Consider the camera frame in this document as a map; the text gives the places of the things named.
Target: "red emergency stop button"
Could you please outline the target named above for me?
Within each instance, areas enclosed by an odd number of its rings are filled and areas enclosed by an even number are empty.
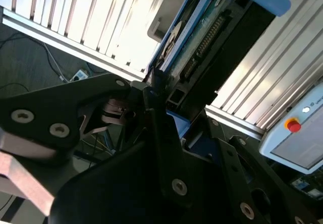
[[[301,128],[301,124],[299,124],[296,120],[291,120],[289,123],[287,123],[287,129],[293,133],[298,132],[301,130]]]

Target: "robotic arm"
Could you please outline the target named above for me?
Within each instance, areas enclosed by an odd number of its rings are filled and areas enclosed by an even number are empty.
[[[113,74],[2,99],[2,183],[51,224],[317,223],[256,150],[217,138],[210,119],[193,130],[215,154],[184,150],[164,102]],[[75,146],[109,124],[126,127],[128,148],[78,174]]]

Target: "light blue case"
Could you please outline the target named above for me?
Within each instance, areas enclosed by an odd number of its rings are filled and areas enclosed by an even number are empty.
[[[290,118],[298,119],[299,132],[285,128]],[[264,136],[259,152],[304,174],[323,165],[323,83],[310,90]]]

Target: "wire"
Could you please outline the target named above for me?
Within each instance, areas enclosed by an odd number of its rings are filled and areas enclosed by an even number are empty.
[[[13,195],[10,196],[9,200],[7,200],[7,202],[0,208],[0,211],[2,211],[6,205],[8,205],[9,201],[12,199]]]
[[[225,135],[224,130],[223,130],[223,126],[222,126],[222,124],[220,122],[219,122],[219,125],[220,125],[220,127],[222,129],[224,140],[227,141],[226,135]]]
[[[88,145],[88,146],[90,146],[90,147],[94,147],[94,145],[92,145],[92,144],[90,144],[90,143],[88,143],[88,142],[84,141],[83,139],[82,139],[81,141],[82,141],[82,142],[84,142],[86,145]],[[107,149],[102,149],[102,148],[99,148],[99,147],[96,147],[96,149],[98,149],[98,150],[100,150],[100,151],[102,151],[102,152],[106,152],[106,153],[108,153],[109,155],[111,155],[111,156],[112,156],[112,153],[108,152],[108,150],[107,150]]]
[[[14,38],[16,35],[23,35],[23,37],[18,37],[18,38]],[[47,62],[50,66],[50,68],[54,71],[54,73],[61,78],[60,74],[52,67],[50,60],[49,60],[49,54],[48,51],[46,50],[45,46],[42,45],[40,42],[36,41],[35,39],[31,38],[30,36],[25,36],[25,34],[21,33],[21,32],[16,32],[14,34],[12,34],[10,37],[8,37],[6,40],[2,41],[2,44],[0,45],[0,50],[2,49],[2,47],[8,42],[8,41],[12,41],[12,40],[18,40],[18,39],[22,39],[22,38],[28,38],[29,40],[33,41],[34,43],[38,44],[39,46],[41,46],[47,55]]]
[[[95,74],[103,74],[103,73],[106,73],[106,70],[104,70],[103,69],[103,71],[96,71],[96,70],[94,70],[93,68],[91,68],[91,66],[90,66],[90,64],[88,63],[88,62],[86,62],[86,65],[87,65],[87,67],[89,68],[89,70],[91,71],[91,72],[93,72],[93,73],[95,73]]]
[[[95,143],[94,143],[94,148],[93,148],[92,156],[95,154],[96,144],[97,144],[97,134],[95,136]]]
[[[20,84],[20,83],[9,83],[9,84],[5,84],[5,85],[3,85],[3,86],[0,87],[0,90],[3,89],[3,88],[5,88],[5,87],[7,87],[7,86],[9,86],[9,85],[19,85],[19,86],[23,87],[27,92],[29,92],[29,90],[27,89],[27,87],[25,85],[23,85],[23,84]]]
[[[50,55],[50,57],[51,57],[52,61],[55,63],[56,67],[58,68],[58,70],[59,70],[59,72],[60,72],[60,74],[61,74],[62,78],[63,78],[67,83],[69,83],[69,80],[68,80],[67,78],[65,78],[64,74],[63,74],[63,73],[62,73],[62,71],[61,71],[61,68],[60,68],[59,64],[56,62],[56,60],[55,60],[54,56],[51,54],[51,52],[50,52],[50,50],[48,49],[47,45],[46,45],[44,42],[43,42],[43,45],[44,45],[45,49],[47,50],[47,52],[49,53],[49,55]]]
[[[89,67],[89,65],[86,63],[85,64],[86,66],[87,66],[87,69],[89,70],[89,75],[90,75],[90,77],[92,77],[93,75],[92,75],[92,70],[90,69],[90,67]]]

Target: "bolt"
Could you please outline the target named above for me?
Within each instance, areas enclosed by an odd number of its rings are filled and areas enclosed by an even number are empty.
[[[242,211],[242,213],[250,220],[254,219],[254,212],[252,210],[252,208],[245,202],[242,202],[240,204],[240,209]]]
[[[179,179],[174,179],[172,181],[172,187],[173,187],[173,190],[178,194],[178,195],[181,195],[181,196],[184,196],[187,194],[187,186],[186,184],[179,180]]]
[[[298,216],[295,217],[296,224],[304,224],[303,220],[299,218]]]
[[[212,120],[212,123],[213,123],[215,126],[217,126],[217,127],[219,126],[219,123],[218,123],[216,120],[214,120],[214,119]]]
[[[245,146],[247,143],[243,140],[243,139],[241,139],[241,138],[239,138],[239,141],[240,141],[240,143],[243,145],[243,146]]]
[[[65,138],[69,135],[70,129],[63,123],[55,123],[50,126],[49,132],[55,137]]]
[[[125,86],[125,83],[122,82],[121,80],[116,80],[116,83],[119,84],[120,86]]]
[[[218,7],[220,2],[221,2],[221,0],[217,0],[216,3],[214,4],[214,7]]]
[[[181,141],[181,145],[182,145],[182,147],[184,147],[184,145],[185,145],[185,143],[186,143],[186,139],[185,139],[185,138],[181,138],[181,139],[180,139],[180,141]]]
[[[11,119],[18,123],[29,123],[34,120],[34,114],[26,109],[17,109],[11,113]]]

